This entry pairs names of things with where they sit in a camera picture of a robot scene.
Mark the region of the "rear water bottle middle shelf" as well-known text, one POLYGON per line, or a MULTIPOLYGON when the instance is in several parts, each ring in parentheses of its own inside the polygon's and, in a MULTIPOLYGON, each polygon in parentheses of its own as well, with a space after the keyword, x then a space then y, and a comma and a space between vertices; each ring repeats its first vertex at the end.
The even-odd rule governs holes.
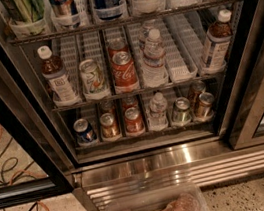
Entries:
POLYGON ((145 41, 147 38, 152 38, 153 41, 160 39, 160 31, 155 26, 155 20, 144 21, 141 25, 141 29, 139 30, 139 48, 140 50, 144 50, 145 41))

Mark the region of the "coca-cola can shelf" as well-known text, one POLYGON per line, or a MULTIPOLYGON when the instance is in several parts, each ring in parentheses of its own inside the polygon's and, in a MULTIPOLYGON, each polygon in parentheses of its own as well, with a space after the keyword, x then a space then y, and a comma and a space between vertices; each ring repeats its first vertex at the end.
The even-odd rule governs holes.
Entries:
POLYGON ((116 53, 128 51, 128 45, 123 38, 115 38, 108 41, 108 53, 109 56, 113 57, 116 53))
POLYGON ((112 58, 112 70, 116 86, 125 87, 135 84, 137 77, 130 53, 126 51, 117 52, 112 58))

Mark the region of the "left iced tea bottle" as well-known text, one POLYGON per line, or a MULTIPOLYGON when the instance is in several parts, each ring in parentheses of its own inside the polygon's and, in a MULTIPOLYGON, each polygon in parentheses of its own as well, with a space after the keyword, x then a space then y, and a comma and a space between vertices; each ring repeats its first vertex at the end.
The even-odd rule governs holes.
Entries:
POLYGON ((62 58, 56 56, 47 45, 40 46, 37 53, 42 60, 42 75, 48 81, 53 92, 61 101, 73 100, 76 97, 76 90, 69 79, 62 58))

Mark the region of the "right iced tea bottle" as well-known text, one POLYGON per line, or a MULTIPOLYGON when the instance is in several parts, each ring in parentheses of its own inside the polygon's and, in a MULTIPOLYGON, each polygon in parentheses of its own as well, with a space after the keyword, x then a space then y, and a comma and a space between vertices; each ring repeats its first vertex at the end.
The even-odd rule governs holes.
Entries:
POLYGON ((209 26, 204 42, 201 61, 207 68, 220 68, 224 58, 233 30, 230 25, 232 13, 229 10, 221 9, 217 13, 217 20, 209 26))

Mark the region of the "open glass fridge door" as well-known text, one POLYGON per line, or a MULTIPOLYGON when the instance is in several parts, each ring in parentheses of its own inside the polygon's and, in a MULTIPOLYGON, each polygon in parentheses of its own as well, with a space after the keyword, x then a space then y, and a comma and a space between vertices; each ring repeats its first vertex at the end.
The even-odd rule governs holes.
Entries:
POLYGON ((0 209, 70 193, 67 156, 41 103, 45 90, 22 50, 8 44, 0 4, 0 209))

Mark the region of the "iced tea bottle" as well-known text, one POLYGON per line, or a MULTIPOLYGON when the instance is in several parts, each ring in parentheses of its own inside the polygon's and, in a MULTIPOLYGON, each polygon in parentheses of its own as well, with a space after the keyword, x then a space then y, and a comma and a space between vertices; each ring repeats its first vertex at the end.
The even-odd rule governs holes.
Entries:
POLYGON ((217 20, 209 26, 204 42, 201 61, 207 68, 220 68, 224 58, 233 30, 230 25, 232 13, 229 10, 221 9, 217 13, 217 20))
POLYGON ((40 46, 37 53, 42 60, 42 75, 48 81, 53 92, 61 101, 73 100, 76 97, 76 90, 69 79, 62 58, 56 56, 47 45, 40 46))

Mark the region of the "rear red can bottom shelf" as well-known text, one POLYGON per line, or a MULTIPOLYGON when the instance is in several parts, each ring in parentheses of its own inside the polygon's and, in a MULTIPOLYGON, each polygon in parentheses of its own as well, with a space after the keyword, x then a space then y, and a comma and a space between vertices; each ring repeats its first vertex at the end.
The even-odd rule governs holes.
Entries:
POLYGON ((136 96, 129 96, 122 99, 122 108, 126 111, 129 108, 138 107, 138 100, 136 96))

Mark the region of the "gold can shelf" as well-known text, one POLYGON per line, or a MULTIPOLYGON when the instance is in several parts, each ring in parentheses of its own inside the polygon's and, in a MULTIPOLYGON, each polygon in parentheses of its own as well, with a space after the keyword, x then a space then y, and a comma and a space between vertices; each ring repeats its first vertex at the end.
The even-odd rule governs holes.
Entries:
POLYGON ((113 115, 116 114, 115 105, 111 100, 103 101, 99 104, 99 106, 100 106, 100 111, 102 111, 103 114, 104 113, 111 113, 113 115))
POLYGON ((115 116, 112 113, 104 113, 100 117, 102 134, 105 138, 116 137, 120 134, 115 116))

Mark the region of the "water bottle bottom shelf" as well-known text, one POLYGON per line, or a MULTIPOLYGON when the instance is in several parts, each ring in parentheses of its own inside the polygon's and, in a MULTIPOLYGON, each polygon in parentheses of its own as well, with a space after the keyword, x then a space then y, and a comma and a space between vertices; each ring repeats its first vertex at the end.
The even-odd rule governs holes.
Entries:
POLYGON ((148 119, 151 130, 163 130, 168 126, 167 100, 161 92, 156 92, 150 99, 148 119))

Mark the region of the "stainless steel display fridge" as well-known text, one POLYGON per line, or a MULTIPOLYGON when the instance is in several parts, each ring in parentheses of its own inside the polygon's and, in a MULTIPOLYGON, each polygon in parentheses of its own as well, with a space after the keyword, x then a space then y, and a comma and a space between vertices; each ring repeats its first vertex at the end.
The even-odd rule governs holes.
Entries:
POLYGON ((14 80, 22 102, 29 106, 33 134, 55 156, 55 163, 88 211, 100 211, 117 198, 192 182, 201 187, 264 172, 264 0, 225 0, 232 9, 234 35, 225 68, 215 74, 198 69, 215 97, 207 121, 123 135, 112 142, 81 146, 73 124, 78 118, 96 121, 98 102, 56 106, 40 76, 38 47, 49 45, 69 65, 83 58, 108 55, 106 40, 123 36, 136 50, 138 17, 92 24, 15 39, 5 33, 0 0, 0 60, 14 80))

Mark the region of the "water bottle shelf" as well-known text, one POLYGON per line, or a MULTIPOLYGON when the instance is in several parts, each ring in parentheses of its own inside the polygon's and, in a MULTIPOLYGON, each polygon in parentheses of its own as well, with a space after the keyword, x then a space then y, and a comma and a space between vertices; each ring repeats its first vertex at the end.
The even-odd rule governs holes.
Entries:
POLYGON ((165 76, 165 48, 160 31, 150 29, 143 49, 142 67, 144 78, 150 80, 163 80, 165 76))
POLYGON ((160 31, 155 26, 155 20, 144 21, 141 25, 141 29, 139 30, 139 48, 140 50, 144 50, 145 41, 147 38, 152 38, 153 41, 160 39, 160 31))
POLYGON ((167 100, 161 92, 156 92, 150 99, 148 119, 151 130, 163 130, 168 126, 167 100))

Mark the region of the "front red can bottom shelf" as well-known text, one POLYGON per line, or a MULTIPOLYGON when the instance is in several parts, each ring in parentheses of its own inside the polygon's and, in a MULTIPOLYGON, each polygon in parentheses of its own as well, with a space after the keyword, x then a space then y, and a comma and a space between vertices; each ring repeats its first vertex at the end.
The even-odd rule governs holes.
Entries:
POLYGON ((125 113, 126 131, 129 133, 140 132, 144 128, 140 109, 132 107, 126 109, 125 113))

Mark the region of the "front gold can bottom shelf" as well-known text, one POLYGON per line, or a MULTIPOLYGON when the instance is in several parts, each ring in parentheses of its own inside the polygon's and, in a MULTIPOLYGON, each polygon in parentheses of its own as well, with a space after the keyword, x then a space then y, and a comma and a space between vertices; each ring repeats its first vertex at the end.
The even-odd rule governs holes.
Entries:
POLYGON ((100 117, 102 134, 105 138, 116 137, 120 134, 115 116, 112 113, 104 113, 100 117))

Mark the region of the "front water bottle middle shelf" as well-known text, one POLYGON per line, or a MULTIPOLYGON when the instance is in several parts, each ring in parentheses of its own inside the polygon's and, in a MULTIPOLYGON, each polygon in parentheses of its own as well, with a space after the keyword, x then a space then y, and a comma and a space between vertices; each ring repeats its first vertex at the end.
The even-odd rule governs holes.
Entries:
POLYGON ((165 48, 160 31, 150 29, 143 49, 142 67, 144 78, 150 80, 163 80, 165 76, 165 48))

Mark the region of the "rear Coca-Cola can middle shelf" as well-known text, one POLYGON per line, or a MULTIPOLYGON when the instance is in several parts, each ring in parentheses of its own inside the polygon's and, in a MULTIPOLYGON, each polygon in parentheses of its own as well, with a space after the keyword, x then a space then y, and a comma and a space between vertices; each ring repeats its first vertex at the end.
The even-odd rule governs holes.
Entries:
POLYGON ((108 53, 109 56, 113 57, 116 53, 128 51, 128 45, 123 38, 115 38, 108 41, 108 53))

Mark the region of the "front right gold can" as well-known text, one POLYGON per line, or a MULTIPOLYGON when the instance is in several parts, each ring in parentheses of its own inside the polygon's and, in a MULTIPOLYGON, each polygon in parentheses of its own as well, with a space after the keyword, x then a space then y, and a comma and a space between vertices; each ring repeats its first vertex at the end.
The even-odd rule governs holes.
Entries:
POLYGON ((195 118, 198 120, 208 119, 213 116, 214 96, 212 93, 200 93, 194 108, 195 118))

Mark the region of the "front Coca-Cola can middle shelf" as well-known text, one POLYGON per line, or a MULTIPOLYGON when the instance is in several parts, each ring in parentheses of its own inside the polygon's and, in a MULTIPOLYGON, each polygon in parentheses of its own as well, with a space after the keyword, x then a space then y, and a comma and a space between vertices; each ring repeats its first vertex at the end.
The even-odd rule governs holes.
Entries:
POLYGON ((126 51, 117 52, 112 58, 112 70, 116 86, 125 87, 135 84, 137 77, 130 53, 126 51))

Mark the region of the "blue can bottom shelf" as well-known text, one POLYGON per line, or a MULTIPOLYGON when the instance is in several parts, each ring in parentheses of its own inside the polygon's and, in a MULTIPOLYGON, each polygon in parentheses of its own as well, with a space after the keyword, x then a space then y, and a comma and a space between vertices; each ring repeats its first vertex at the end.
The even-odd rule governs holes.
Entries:
POLYGON ((96 140, 97 135, 95 134, 91 123, 89 123, 86 119, 78 119, 73 125, 78 144, 89 144, 96 140))

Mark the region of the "rear gold can bottom shelf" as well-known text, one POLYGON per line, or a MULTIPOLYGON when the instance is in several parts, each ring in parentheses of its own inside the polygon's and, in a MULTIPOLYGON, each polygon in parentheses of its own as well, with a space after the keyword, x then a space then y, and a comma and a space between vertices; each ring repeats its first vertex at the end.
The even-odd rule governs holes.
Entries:
POLYGON ((103 101, 99 104, 99 106, 100 106, 100 111, 102 111, 103 114, 104 113, 111 113, 113 115, 116 114, 115 105, 111 100, 103 101))

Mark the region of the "rear right gold can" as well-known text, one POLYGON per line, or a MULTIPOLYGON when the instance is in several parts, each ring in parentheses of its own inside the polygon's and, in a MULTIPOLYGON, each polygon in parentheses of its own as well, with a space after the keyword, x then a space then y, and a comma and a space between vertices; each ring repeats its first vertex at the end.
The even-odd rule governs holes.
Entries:
POLYGON ((192 106, 194 106, 201 93, 204 93, 205 91, 206 85, 201 80, 193 81, 193 83, 190 84, 187 98, 189 99, 192 106))

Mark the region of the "Red Bull can top shelf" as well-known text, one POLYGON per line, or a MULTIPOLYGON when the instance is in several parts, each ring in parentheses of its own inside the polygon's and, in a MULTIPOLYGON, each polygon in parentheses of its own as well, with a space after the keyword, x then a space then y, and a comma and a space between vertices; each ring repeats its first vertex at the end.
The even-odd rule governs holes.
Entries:
POLYGON ((72 16, 78 13, 74 0, 49 0, 56 17, 72 16))

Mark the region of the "green striped can top shelf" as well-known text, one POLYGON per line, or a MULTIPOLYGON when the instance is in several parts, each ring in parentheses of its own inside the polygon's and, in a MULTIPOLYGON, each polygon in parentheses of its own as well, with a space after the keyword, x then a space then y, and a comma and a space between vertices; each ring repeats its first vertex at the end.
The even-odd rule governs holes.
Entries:
POLYGON ((43 0, 0 0, 17 24, 38 22, 44 17, 43 0))

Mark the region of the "green silver can bottom shelf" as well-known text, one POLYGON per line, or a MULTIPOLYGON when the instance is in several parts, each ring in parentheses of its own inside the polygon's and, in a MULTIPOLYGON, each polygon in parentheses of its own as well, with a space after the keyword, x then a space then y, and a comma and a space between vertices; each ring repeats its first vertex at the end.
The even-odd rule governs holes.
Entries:
POLYGON ((185 97, 178 97, 173 103, 172 121, 175 123, 186 123, 191 120, 190 103, 185 97))

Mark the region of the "white green soda can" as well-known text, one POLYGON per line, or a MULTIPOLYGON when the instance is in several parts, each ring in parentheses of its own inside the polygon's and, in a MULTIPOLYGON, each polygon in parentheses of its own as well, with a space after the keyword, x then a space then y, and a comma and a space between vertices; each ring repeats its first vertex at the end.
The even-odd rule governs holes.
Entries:
POLYGON ((88 94, 96 94, 105 89, 105 76, 103 76, 101 67, 94 59, 82 61, 79 67, 80 76, 88 94))

